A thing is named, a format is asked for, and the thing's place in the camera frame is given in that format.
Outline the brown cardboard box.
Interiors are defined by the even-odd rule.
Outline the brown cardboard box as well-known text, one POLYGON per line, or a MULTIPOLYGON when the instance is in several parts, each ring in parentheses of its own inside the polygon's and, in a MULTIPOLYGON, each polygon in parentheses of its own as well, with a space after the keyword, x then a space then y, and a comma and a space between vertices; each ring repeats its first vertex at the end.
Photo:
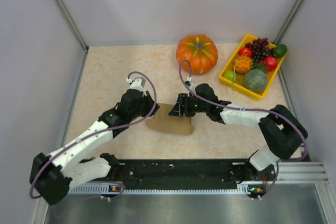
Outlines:
POLYGON ((145 120, 149 129, 179 135, 191 135, 194 132, 191 118, 169 115, 169 112, 173 109, 172 104, 159 103, 159 107, 153 116, 145 120))

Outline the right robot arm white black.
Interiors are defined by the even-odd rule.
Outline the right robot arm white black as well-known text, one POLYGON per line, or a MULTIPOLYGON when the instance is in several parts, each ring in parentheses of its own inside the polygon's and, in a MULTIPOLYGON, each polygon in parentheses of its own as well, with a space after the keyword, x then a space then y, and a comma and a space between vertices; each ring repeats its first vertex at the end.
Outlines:
POLYGON ((188 93, 179 93, 170 116, 191 118, 205 113, 213 122, 240 125, 261 131, 266 144, 255 151, 245 163, 245 174, 252 180, 264 174, 265 168, 288 160, 307 138, 308 133, 283 105, 271 110, 246 108, 220 100, 207 83, 187 81, 188 93))

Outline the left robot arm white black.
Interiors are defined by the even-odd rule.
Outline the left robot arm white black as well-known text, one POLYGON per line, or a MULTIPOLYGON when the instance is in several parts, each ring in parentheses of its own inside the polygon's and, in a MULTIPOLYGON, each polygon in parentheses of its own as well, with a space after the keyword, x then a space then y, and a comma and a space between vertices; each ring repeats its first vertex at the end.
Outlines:
POLYGON ((153 116, 158 109, 156 94, 128 89, 114 107, 104 111, 70 143, 49 154, 39 153, 34 157, 29 177, 30 198, 43 198, 52 206, 65 198, 73 187, 99 177, 116 179, 119 174, 116 164, 104 158, 96 162, 82 163, 82 160, 129 127, 153 116), (33 194, 34 190, 39 193, 37 196, 33 194))

